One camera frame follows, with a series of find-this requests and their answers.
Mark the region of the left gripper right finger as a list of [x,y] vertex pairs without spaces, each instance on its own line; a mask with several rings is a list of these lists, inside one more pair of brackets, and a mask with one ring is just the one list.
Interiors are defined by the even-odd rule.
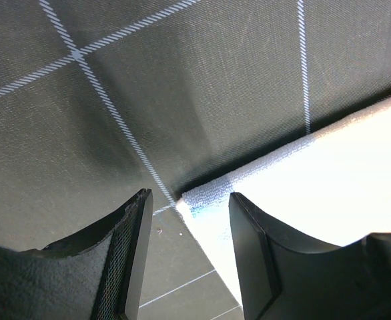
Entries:
[[246,319],[391,319],[391,233],[339,247],[241,193],[229,213]]

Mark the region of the blue polka dot towel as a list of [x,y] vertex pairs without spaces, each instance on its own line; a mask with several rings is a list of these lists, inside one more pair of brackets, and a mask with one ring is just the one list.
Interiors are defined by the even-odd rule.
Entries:
[[181,196],[183,222],[240,301],[228,209],[233,192],[334,245],[391,232],[391,97]]

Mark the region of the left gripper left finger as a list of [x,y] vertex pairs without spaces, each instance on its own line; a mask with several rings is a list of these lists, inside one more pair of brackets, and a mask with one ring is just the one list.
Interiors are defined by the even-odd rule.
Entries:
[[142,189],[43,249],[0,246],[0,319],[136,319],[152,217]]

